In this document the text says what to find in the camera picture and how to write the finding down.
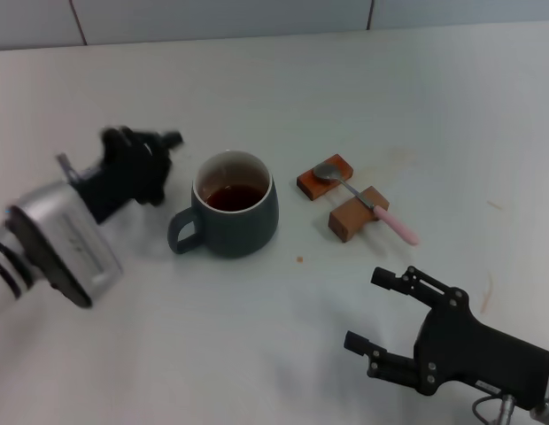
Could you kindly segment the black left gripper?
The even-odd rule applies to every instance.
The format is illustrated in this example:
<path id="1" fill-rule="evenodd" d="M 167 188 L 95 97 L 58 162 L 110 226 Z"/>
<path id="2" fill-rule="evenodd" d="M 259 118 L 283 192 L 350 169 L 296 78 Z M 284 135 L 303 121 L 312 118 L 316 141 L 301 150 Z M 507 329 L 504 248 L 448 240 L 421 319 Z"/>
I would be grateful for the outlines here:
<path id="1" fill-rule="evenodd" d="M 78 194 L 95 221 L 105 222 L 130 200 L 161 205 L 172 168 L 170 151 L 183 144 L 182 134 L 107 127 L 101 140 L 103 157 L 78 178 Z"/>

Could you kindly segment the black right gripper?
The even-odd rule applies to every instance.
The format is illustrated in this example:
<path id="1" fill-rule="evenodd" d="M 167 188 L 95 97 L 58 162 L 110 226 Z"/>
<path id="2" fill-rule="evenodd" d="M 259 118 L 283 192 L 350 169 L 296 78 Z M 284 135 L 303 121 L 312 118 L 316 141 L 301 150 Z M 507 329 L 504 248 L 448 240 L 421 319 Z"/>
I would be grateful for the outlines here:
<path id="1" fill-rule="evenodd" d="M 467 295 L 410 266 L 401 276 L 376 267 L 370 280 L 430 307 L 414 343 L 414 359 L 388 352 L 347 331 L 344 348 L 367 357 L 367 376 L 425 396 L 457 381 L 492 395 L 511 395 L 525 410 L 541 404 L 549 380 L 549 351 L 489 328 L 470 312 Z"/>

